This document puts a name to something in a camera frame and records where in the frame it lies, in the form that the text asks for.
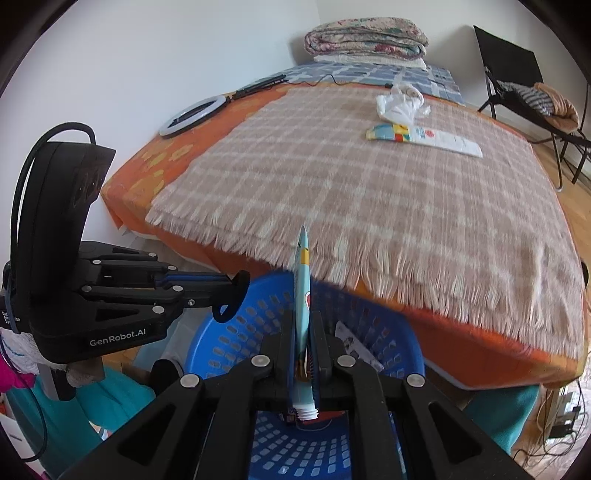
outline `white pillow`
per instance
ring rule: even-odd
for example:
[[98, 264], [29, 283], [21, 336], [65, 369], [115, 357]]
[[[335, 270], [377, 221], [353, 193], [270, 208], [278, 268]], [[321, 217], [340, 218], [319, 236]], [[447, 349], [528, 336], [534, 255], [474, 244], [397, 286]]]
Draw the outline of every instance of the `white pillow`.
[[395, 65], [411, 69], [427, 70], [427, 64], [423, 59], [401, 60], [386, 55], [351, 55], [348, 53], [336, 53], [329, 55], [317, 55], [314, 61], [324, 63], [375, 63], [378, 65]]

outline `teal fabric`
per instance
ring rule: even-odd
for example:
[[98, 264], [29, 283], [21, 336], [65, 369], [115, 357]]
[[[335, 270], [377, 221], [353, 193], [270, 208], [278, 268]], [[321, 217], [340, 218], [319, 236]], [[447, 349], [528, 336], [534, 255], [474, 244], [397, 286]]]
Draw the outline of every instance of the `teal fabric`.
[[[102, 382], [79, 388], [76, 398], [70, 401], [47, 398], [39, 379], [33, 392], [48, 430], [47, 450], [40, 461], [53, 479], [101, 443], [89, 421], [114, 432], [155, 397], [150, 388], [110, 368], [105, 368]], [[24, 388], [12, 388], [7, 397], [22, 432], [36, 452], [43, 442], [43, 429], [30, 393]]]
[[464, 413], [499, 447], [511, 453], [539, 390], [538, 385], [484, 390], [474, 396]]

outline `black folding chair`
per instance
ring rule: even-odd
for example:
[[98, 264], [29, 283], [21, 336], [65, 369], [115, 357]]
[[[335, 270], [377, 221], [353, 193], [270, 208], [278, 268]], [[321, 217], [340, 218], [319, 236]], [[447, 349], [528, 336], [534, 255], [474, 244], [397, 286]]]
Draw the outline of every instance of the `black folding chair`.
[[[588, 86], [581, 125], [576, 132], [567, 134], [556, 128], [554, 125], [549, 124], [541, 113], [528, 106], [517, 93], [504, 91], [499, 86], [499, 81], [518, 83], [519, 85], [526, 85], [528, 87], [533, 87], [537, 82], [543, 82], [540, 67], [538, 67], [534, 52], [496, 37], [477, 26], [474, 26], [474, 31], [476, 32], [476, 39], [478, 40], [480, 55], [482, 56], [482, 63], [484, 64], [484, 71], [486, 73], [486, 90], [488, 91], [488, 100], [478, 109], [478, 111], [482, 112], [487, 106], [490, 106], [492, 117], [496, 119], [495, 105], [502, 105], [520, 117], [529, 120], [533, 124], [542, 127], [549, 132], [549, 138], [531, 143], [540, 144], [552, 141], [552, 144], [554, 145], [554, 155], [556, 156], [556, 164], [558, 166], [559, 186], [556, 190], [560, 192], [563, 188], [562, 169], [560, 167], [569, 143], [573, 144], [582, 155], [581, 162], [576, 172], [574, 172], [573, 183], [579, 178], [588, 156], [588, 149], [591, 148], [591, 141], [585, 137], [582, 131], [589, 100]], [[560, 153], [556, 146], [556, 137], [563, 141]]]

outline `silver rivet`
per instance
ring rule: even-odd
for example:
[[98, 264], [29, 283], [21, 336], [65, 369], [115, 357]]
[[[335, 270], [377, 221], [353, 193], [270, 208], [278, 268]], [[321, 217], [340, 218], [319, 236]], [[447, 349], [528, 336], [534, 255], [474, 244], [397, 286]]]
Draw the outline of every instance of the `silver rivet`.
[[350, 355], [341, 355], [336, 362], [342, 367], [352, 367], [355, 364], [355, 358]]
[[421, 388], [425, 384], [425, 377], [419, 374], [410, 374], [407, 377], [407, 383], [411, 387]]
[[187, 374], [181, 377], [181, 385], [185, 388], [195, 388], [199, 385], [199, 377], [195, 374]]
[[269, 357], [266, 355], [255, 355], [252, 357], [251, 363], [255, 367], [266, 367], [271, 363], [271, 359], [269, 359]]

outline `orange bed sheet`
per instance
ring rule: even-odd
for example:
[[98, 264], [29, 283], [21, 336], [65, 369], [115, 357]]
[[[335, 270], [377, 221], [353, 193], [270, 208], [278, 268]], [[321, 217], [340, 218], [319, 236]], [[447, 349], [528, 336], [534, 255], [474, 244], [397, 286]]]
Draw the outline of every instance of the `orange bed sheet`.
[[[256, 277], [272, 270], [264, 262], [185, 240], [147, 224], [144, 219], [153, 198], [183, 173], [192, 160], [248, 116], [296, 87], [305, 86], [276, 86], [232, 102], [213, 118], [176, 137], [167, 140], [158, 135], [154, 137], [102, 189], [102, 198], [117, 226], [125, 225], [140, 235], [157, 237], [180, 255], [228, 274], [244, 269]], [[351, 87], [363, 88], [361, 85]], [[375, 299], [362, 283], [357, 285], [355, 293], [404, 313], [427, 362], [459, 386], [483, 389], [536, 383], [557, 385], [578, 377], [583, 371], [585, 358], [576, 361], [551, 355], [427, 309], [413, 309], [395, 300]]]

